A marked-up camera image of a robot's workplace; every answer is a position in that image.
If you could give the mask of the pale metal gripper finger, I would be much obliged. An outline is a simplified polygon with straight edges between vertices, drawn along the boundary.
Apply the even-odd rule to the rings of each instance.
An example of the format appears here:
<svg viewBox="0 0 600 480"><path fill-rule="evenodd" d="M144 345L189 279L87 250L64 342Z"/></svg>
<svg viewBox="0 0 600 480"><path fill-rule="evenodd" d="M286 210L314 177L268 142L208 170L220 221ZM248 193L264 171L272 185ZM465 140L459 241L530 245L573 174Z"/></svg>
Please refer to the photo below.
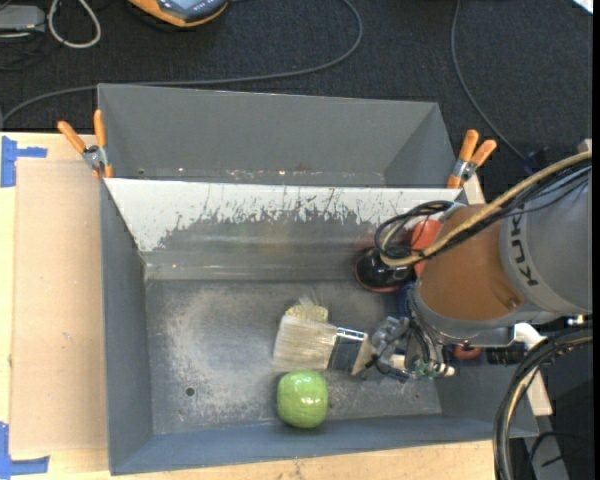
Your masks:
<svg viewBox="0 0 600 480"><path fill-rule="evenodd" d="M386 317L371 335L371 344L376 352L396 352L401 348L410 327L408 317Z"/></svg>
<svg viewBox="0 0 600 480"><path fill-rule="evenodd" d="M409 377L404 355L380 356L373 354L364 365L365 380L380 382L383 379L392 379L397 382L406 382Z"/></svg>

